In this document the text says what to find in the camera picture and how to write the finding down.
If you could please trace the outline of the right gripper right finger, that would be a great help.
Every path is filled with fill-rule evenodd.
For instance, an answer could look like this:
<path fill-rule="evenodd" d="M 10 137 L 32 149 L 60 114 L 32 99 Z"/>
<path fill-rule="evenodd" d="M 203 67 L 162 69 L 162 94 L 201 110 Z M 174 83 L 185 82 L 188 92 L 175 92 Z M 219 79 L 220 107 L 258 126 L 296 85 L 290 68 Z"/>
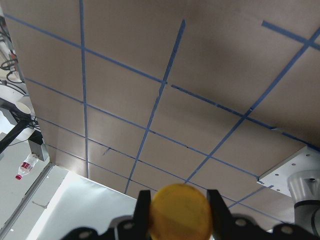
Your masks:
<path fill-rule="evenodd" d="M 230 240 L 232 238 L 233 217 L 222 196 L 218 190 L 208 189 L 206 198 L 211 209 L 213 238 L 215 240 Z"/>

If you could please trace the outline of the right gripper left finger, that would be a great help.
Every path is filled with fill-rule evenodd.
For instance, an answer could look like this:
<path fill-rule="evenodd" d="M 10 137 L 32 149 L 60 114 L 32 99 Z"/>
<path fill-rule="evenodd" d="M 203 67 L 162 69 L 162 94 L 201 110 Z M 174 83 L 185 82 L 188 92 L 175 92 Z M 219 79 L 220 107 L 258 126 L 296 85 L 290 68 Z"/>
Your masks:
<path fill-rule="evenodd" d="M 141 190 L 138 194 L 134 213 L 134 234 L 137 240 L 150 240 L 149 233 L 149 211 L 151 205 L 150 190 Z"/>

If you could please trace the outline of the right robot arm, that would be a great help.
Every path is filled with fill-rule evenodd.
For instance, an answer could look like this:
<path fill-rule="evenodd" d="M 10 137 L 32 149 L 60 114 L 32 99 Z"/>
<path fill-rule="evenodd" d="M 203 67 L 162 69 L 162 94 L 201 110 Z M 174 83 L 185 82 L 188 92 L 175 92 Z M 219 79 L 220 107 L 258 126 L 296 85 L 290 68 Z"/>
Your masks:
<path fill-rule="evenodd" d="M 231 214 L 216 189 L 203 195 L 187 184 L 163 187 L 154 197 L 139 193 L 134 214 L 134 240 L 318 240 L 318 198 L 293 196 L 296 224 L 276 225 L 263 230 L 247 215 Z"/>

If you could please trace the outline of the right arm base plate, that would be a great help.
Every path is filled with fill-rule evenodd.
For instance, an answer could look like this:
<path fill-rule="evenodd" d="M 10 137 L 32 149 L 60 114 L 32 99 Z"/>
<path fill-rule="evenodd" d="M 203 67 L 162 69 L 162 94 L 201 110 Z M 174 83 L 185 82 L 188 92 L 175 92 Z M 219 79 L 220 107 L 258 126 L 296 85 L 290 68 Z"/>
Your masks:
<path fill-rule="evenodd" d="M 293 198 L 317 200 L 320 195 L 320 152 L 308 146 L 298 150 L 258 177 L 257 183 Z"/>

